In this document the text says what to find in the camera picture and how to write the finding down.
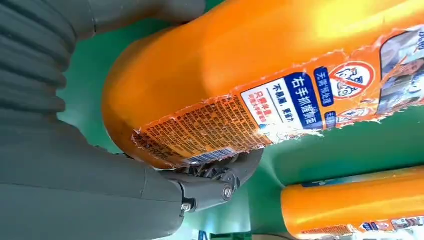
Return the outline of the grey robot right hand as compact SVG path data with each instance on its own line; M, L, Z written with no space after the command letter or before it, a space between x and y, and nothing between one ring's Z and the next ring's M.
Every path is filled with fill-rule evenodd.
M262 150L157 171L89 144L58 119L76 43L153 17L187 23L203 0L3 0L0 3L0 237L153 240L185 213L227 203Z

